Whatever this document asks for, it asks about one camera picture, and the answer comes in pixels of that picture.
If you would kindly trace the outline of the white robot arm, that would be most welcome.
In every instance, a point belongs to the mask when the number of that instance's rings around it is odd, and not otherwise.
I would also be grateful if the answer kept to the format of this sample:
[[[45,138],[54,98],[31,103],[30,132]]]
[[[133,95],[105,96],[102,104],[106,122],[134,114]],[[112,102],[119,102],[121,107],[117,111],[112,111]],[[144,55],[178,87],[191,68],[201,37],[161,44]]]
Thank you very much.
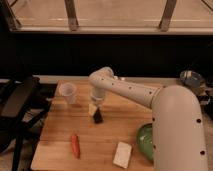
[[[191,90],[121,81],[110,67],[91,73],[89,82],[96,103],[110,91],[152,110],[154,171],[209,171],[201,107]]]

